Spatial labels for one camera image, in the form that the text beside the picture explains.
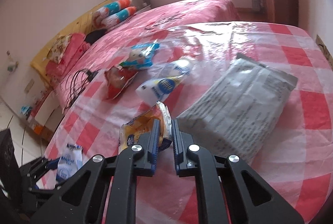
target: metal rivet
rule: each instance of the metal rivet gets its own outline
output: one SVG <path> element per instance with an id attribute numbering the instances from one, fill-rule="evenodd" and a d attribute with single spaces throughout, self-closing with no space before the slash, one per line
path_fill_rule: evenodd
<path id="1" fill-rule="evenodd" d="M 239 157 L 237 155 L 230 155 L 229 156 L 229 161 L 233 162 L 233 163 L 237 163 L 239 161 Z"/>
<path id="2" fill-rule="evenodd" d="M 200 147 L 196 144 L 192 144 L 189 146 L 189 150 L 192 152 L 197 152 L 198 150 L 200 150 Z"/>
<path id="3" fill-rule="evenodd" d="M 141 151 L 142 150 L 142 146 L 139 145 L 139 144 L 135 144 L 132 146 L 132 151 L 134 152 L 138 152 L 138 151 Z"/>
<path id="4" fill-rule="evenodd" d="M 93 157 L 93 161 L 95 162 L 95 163 L 98 163 L 98 162 L 101 162 L 103 160 L 103 157 L 101 156 L 101 155 L 95 155 L 94 157 Z"/>

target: pink pillow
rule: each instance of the pink pillow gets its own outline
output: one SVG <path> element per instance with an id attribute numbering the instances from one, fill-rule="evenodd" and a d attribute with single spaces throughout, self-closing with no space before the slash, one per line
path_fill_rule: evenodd
<path id="1" fill-rule="evenodd" d="M 55 80 L 61 81 L 89 49 L 90 45 L 84 41 L 85 37 L 82 33 L 73 33 L 60 63 L 57 64 L 51 60 L 47 63 L 46 74 L 53 79 L 53 83 Z"/>

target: floral pillow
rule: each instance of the floral pillow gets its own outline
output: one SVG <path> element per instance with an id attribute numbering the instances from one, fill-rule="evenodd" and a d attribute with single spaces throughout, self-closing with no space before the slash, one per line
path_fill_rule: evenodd
<path id="1" fill-rule="evenodd" d="M 47 58 L 59 64 L 64 52 L 72 38 L 72 35 L 69 36 L 59 36 L 54 44 L 52 45 L 50 51 L 47 54 Z"/>

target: yellow headboard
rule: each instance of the yellow headboard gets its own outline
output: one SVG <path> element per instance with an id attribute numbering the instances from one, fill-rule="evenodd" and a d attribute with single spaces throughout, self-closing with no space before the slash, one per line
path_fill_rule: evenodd
<path id="1" fill-rule="evenodd" d="M 111 3 L 111 0 L 105 0 L 104 2 L 100 3 L 99 5 L 93 7 L 91 10 L 87 11 L 85 14 L 81 15 L 79 18 L 77 18 L 75 21 L 71 22 L 69 25 L 67 25 L 63 30 L 61 30 L 58 34 L 56 34 L 49 42 L 38 52 L 38 54 L 33 58 L 33 60 L 30 62 L 30 66 L 34 68 L 37 73 L 39 74 L 40 78 L 44 82 L 45 86 L 50 86 L 50 78 L 46 76 L 46 70 L 45 67 L 47 63 L 49 62 L 48 59 L 46 59 L 46 56 L 51 49 L 54 41 L 57 39 L 58 36 L 63 35 L 69 35 L 71 33 L 84 33 L 87 35 L 91 31 L 94 30 L 92 25 L 92 14 L 96 10 L 98 10 L 100 7 Z"/>

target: checkered tablecloth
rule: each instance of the checkered tablecloth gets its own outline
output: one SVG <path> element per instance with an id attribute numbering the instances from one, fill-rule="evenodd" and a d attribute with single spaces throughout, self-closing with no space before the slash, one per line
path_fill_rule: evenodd
<path id="1" fill-rule="evenodd" d="M 333 188 L 333 72 L 314 41 L 292 26 L 228 22 L 179 26 L 131 42 L 152 40 L 162 43 L 154 66 L 139 73 L 114 101 L 106 100 L 107 85 L 101 71 L 65 116 L 45 156 L 59 157 L 67 143 L 82 145 L 85 161 L 95 154 L 116 155 L 119 127 L 148 109 L 135 89 L 154 75 L 155 68 L 182 55 L 200 61 L 201 70 L 192 81 L 179 85 L 165 101 L 175 118 L 221 77 L 241 52 L 299 78 L 252 167 L 310 221 Z M 123 51 L 117 52 L 108 67 L 122 57 Z M 54 174 L 47 174 L 43 184 L 54 187 Z M 176 176 L 172 148 L 159 154 L 154 177 L 139 180 L 136 212 L 137 223 L 197 223 L 194 179 Z"/>

